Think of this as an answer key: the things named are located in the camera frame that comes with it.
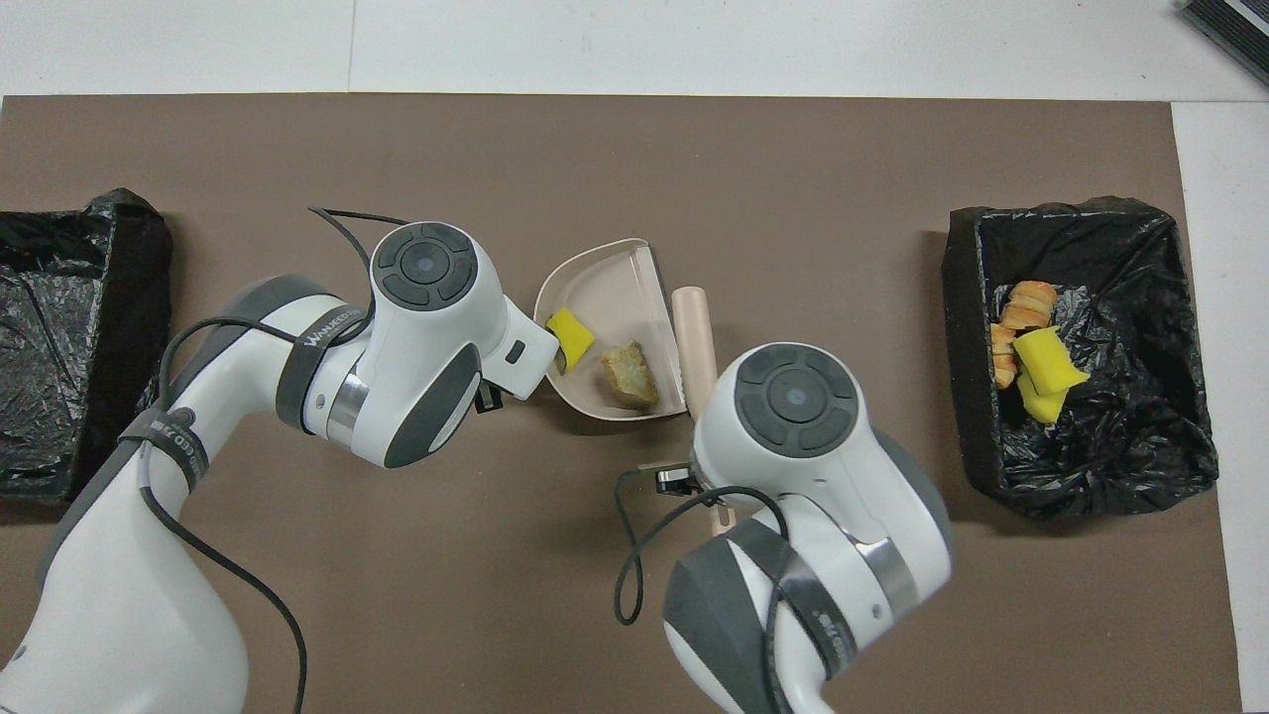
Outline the yellow sponge piece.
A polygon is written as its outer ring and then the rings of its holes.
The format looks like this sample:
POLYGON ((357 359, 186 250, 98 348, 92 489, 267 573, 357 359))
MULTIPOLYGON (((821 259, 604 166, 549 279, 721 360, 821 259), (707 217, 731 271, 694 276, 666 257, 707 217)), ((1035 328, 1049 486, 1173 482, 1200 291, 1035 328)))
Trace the yellow sponge piece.
POLYGON ((566 307, 560 307, 544 321, 544 328, 551 331, 560 342, 560 351, 563 356, 561 374, 569 374, 580 365, 582 356, 595 344, 595 334, 577 320, 575 313, 566 307))
POLYGON ((1066 392, 1091 378, 1088 372, 1074 365, 1057 325, 1025 331, 1014 339, 1011 347, 1018 353, 1038 394, 1066 392))
POLYGON ((1066 397, 1070 392, 1068 388, 1041 394, 1028 372, 1020 372, 1015 384, 1018 386, 1024 410, 1027 410, 1030 413, 1030 417, 1034 417, 1038 424, 1051 425, 1060 420, 1060 413, 1063 410, 1066 397))

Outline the toy croissant bread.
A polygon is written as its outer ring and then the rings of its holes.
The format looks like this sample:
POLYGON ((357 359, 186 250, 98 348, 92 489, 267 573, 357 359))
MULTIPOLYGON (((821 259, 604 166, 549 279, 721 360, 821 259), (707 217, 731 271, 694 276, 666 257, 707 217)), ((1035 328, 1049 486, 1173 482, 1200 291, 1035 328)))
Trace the toy croissant bread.
POLYGON ((1009 293, 1000 323, 1015 331, 1048 328, 1056 299, 1056 289, 1048 282, 1019 282, 1009 293))
POLYGON ((995 370, 995 386, 997 391, 1005 391, 1014 384, 1019 367, 1015 349, 1011 347, 1016 331, 1006 328, 1005 325, 994 322, 989 326, 989 339, 991 339, 991 358, 995 370))
POLYGON ((640 342, 629 340, 626 345, 610 347, 600 354, 600 361, 618 405, 627 410, 648 410, 660 403, 660 392, 640 342))

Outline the beige hand brush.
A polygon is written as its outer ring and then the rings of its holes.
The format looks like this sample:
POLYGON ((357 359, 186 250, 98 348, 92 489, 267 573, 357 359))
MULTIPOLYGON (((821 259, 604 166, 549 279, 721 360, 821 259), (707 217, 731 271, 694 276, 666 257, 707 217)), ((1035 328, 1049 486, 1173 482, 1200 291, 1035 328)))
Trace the beige hand brush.
POLYGON ((700 288, 674 290, 671 312, 684 401, 694 426, 698 426, 718 380, 714 335, 704 290, 700 288))

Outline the beige plastic dustpan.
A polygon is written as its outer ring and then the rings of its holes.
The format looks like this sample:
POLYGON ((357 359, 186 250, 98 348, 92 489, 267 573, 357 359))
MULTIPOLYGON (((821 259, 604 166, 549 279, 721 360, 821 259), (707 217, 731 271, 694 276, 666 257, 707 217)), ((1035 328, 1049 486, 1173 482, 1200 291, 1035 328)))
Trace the beige plastic dustpan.
POLYGON ((558 354, 544 374, 566 405, 581 415, 607 421, 687 412, 669 298, 662 292, 648 241, 612 241, 562 263, 544 279, 536 295, 533 320, 544 325, 561 308, 567 308, 596 339, 575 369, 563 372, 565 358, 558 354), (643 361, 660 393, 659 405, 648 410, 622 406, 609 388, 600 361, 602 353, 627 342, 640 342, 643 361))

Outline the black bag-lined bin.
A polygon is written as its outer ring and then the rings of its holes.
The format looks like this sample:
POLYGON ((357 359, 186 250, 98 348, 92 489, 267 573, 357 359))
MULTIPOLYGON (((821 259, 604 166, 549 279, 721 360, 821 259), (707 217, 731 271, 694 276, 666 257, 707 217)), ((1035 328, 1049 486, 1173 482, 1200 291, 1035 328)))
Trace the black bag-lined bin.
POLYGON ((128 189, 0 211, 0 502, 71 502, 154 399, 171 269, 168 223, 128 189))
POLYGON ((1143 202, 957 209, 942 266, 967 479, 1037 520, 1160 512, 1218 476, 1178 221, 1143 202), (989 327, 1022 282, 1056 290, 1074 367, 1055 424, 997 388, 989 327))

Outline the brown table mat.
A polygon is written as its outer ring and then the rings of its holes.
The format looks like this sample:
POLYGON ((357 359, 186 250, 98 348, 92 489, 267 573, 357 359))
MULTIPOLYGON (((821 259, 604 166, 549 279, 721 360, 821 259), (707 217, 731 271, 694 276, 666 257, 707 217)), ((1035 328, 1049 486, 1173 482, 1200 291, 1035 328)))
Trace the brown table mat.
MULTIPOLYGON (((173 326, 263 276, 364 303, 310 205, 471 232, 530 309, 582 250, 646 238, 667 289, 707 290, 720 361, 797 340, 838 354, 871 420, 926 467, 956 574, 825 690, 840 714, 1237 711, 1214 492, 1164 514, 1034 523, 967 483, 945 353, 949 212, 1134 197, 1187 222, 1152 103, 654 96, 9 96, 0 209, 113 188, 173 232, 173 326)), ((717 714, 660 624, 695 509, 612 613, 622 471, 679 458, 688 417, 604 424, 541 386, 381 471, 250 416, 184 511, 294 610, 305 714, 717 714)))

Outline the dark ribbed box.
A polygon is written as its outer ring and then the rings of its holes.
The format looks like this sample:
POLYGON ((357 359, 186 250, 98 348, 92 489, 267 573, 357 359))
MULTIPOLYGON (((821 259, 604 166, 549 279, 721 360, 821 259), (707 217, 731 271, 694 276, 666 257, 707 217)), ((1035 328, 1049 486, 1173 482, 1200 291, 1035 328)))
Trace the dark ribbed box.
POLYGON ((1179 13, 1269 86, 1269 0, 1180 0, 1179 13))

